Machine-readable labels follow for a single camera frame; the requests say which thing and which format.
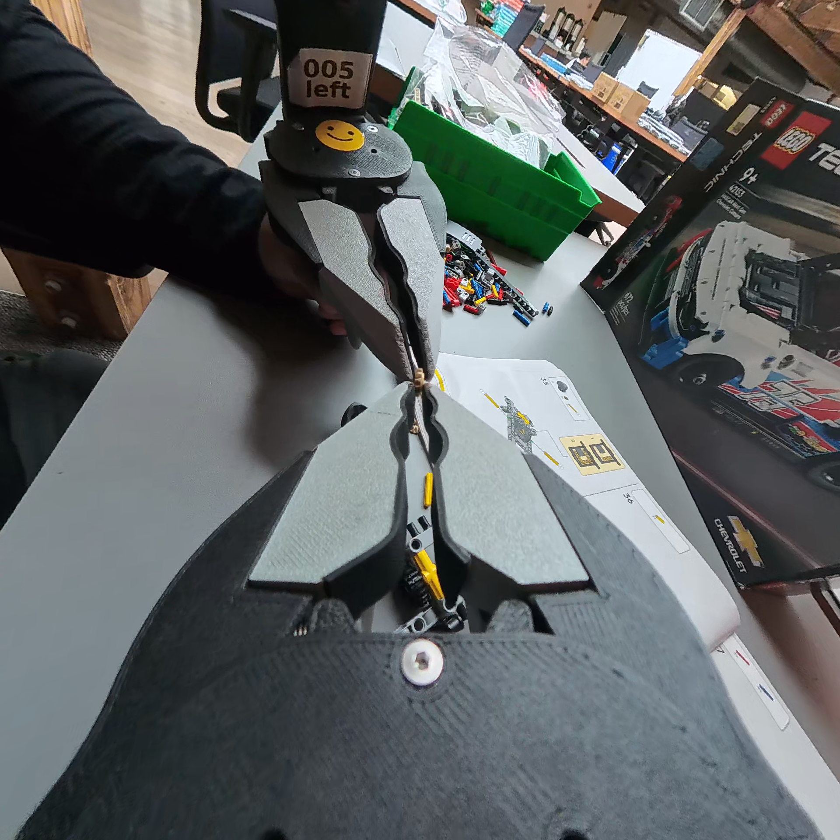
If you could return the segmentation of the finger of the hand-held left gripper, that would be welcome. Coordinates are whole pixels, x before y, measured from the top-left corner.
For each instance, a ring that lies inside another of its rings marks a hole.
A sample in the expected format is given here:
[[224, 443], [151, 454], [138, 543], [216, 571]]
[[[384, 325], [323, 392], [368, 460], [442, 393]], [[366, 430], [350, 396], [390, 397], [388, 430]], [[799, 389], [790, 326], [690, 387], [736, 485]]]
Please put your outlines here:
[[397, 197], [377, 212], [381, 260], [407, 342], [409, 371], [432, 381], [440, 342], [444, 258], [418, 197]]
[[359, 215], [329, 200], [298, 206], [318, 253], [321, 289], [341, 313], [354, 345], [363, 343], [399, 382], [413, 383], [392, 285], [375, 268], [374, 247]]

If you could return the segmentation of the wooden table leg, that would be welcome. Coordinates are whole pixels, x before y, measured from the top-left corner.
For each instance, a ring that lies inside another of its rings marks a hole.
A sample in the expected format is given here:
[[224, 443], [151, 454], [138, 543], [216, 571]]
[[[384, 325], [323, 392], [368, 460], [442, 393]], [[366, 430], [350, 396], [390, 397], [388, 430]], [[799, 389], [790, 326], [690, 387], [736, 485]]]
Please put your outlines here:
[[152, 268], [94, 269], [2, 248], [36, 318], [50, 331], [125, 340], [151, 302]]

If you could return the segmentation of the green plastic bin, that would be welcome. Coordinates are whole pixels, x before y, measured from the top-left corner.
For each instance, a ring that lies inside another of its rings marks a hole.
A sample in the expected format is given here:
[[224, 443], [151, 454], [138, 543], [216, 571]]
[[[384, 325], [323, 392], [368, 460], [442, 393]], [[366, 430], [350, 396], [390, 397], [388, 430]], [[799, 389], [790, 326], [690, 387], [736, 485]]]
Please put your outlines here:
[[425, 164], [450, 219], [539, 261], [602, 202], [564, 151], [541, 169], [414, 101], [391, 127]]

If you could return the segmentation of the grey lego frame assembly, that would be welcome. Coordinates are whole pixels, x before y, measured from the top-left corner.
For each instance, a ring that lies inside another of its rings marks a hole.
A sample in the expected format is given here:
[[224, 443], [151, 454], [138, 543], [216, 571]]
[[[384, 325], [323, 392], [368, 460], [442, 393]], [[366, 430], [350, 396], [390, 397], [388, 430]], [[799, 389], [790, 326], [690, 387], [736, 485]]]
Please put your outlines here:
[[394, 633], [419, 635], [426, 632], [460, 633], [468, 628], [468, 613], [464, 598], [458, 596], [455, 605], [447, 604], [434, 560], [434, 531], [428, 514], [420, 515], [406, 525], [406, 564], [401, 579], [401, 591], [414, 608], [411, 615]]

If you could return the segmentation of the person's left hand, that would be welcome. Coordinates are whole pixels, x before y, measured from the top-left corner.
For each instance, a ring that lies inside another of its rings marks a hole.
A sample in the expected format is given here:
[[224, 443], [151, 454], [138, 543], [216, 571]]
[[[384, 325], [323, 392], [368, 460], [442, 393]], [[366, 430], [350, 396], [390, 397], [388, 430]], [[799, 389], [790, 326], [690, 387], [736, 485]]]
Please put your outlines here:
[[265, 214], [257, 237], [259, 261], [267, 276], [280, 292], [290, 298], [311, 301], [331, 334], [347, 337], [344, 320], [338, 310], [324, 297], [312, 263], [299, 250], [282, 241]]

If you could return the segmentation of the person's left forearm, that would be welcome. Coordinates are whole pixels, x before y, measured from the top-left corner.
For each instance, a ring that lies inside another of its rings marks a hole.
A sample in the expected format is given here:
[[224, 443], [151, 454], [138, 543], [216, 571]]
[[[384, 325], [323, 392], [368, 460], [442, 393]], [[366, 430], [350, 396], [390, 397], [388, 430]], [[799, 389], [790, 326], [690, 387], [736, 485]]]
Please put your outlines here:
[[90, 267], [275, 302], [259, 181], [162, 124], [30, 2], [1, 4], [2, 222]]

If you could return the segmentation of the cardboard box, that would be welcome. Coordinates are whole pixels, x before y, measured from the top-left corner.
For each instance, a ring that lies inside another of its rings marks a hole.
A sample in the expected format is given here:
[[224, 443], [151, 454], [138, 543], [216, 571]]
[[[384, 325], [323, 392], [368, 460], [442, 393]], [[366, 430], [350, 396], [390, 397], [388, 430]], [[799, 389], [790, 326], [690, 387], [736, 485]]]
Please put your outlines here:
[[604, 71], [594, 80], [591, 97], [595, 103], [612, 109], [630, 123], [638, 123], [651, 103], [651, 97]]

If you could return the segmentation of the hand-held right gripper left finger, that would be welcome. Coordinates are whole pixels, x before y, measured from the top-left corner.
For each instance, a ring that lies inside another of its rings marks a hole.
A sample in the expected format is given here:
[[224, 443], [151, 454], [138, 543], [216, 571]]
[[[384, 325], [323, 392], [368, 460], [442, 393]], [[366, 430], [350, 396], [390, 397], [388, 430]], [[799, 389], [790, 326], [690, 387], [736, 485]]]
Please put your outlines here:
[[354, 618], [399, 582], [414, 388], [396, 386], [285, 473], [248, 583], [342, 601]]

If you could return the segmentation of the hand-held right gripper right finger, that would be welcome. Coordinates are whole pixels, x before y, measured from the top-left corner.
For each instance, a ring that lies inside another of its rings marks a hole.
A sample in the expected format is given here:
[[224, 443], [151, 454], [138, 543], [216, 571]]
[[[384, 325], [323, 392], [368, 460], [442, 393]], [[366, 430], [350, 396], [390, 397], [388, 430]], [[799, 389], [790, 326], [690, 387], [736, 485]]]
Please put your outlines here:
[[474, 633], [556, 634], [541, 605], [591, 578], [529, 458], [433, 386], [420, 395], [433, 474], [433, 562]]

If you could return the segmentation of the white board panel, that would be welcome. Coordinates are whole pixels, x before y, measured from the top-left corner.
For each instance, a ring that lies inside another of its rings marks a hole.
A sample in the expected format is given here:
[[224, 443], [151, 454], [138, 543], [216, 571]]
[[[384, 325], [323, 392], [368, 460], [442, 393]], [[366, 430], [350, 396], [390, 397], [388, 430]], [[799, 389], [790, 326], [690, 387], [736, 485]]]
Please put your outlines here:
[[701, 51], [648, 28], [616, 78], [630, 88], [643, 83], [669, 97], [700, 56]]

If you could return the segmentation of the white instruction booklet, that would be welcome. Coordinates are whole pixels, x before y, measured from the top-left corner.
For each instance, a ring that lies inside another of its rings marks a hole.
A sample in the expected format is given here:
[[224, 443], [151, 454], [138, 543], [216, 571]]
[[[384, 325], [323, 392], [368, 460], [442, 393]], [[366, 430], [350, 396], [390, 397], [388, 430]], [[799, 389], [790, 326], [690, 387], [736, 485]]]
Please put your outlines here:
[[671, 521], [603, 432], [571, 379], [546, 360], [441, 353], [437, 387], [563, 478], [647, 557], [696, 624], [718, 643], [780, 730], [790, 716], [735, 634], [740, 614], [725, 585]]

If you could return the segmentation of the lego set box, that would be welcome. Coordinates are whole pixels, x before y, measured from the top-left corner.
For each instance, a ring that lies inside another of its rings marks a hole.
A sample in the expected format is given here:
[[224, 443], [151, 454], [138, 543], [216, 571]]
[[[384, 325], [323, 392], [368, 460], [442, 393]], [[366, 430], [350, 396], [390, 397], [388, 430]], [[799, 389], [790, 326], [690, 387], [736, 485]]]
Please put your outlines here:
[[838, 576], [838, 107], [755, 80], [581, 286], [735, 585]]

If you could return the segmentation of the pile of loose lego pieces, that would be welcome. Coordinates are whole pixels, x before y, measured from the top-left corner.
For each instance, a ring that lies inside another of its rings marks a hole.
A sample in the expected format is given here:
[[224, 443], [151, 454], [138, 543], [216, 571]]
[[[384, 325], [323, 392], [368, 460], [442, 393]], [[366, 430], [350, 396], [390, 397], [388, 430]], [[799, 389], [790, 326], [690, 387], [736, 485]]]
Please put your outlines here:
[[536, 308], [507, 278], [482, 239], [467, 228], [449, 221], [444, 247], [443, 309], [462, 308], [478, 317], [488, 307], [512, 309], [516, 320], [529, 326], [538, 316], [548, 318], [553, 305], [546, 301]]

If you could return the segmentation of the clear plastic bags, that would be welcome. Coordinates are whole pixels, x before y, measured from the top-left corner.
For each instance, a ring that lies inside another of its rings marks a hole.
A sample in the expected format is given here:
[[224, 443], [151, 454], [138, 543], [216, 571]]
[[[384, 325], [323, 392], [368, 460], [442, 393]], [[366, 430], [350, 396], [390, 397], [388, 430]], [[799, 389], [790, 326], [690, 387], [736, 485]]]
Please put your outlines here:
[[496, 35], [440, 17], [393, 109], [393, 128], [414, 102], [543, 169], [564, 111], [551, 91]]

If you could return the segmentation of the black office chair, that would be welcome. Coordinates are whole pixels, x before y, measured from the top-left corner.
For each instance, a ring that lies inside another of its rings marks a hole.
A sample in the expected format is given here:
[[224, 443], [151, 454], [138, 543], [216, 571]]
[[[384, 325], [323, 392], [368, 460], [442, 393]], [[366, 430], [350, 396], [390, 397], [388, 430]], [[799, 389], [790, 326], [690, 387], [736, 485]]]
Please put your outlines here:
[[272, 1], [202, 1], [195, 105], [216, 130], [255, 141], [280, 102]]

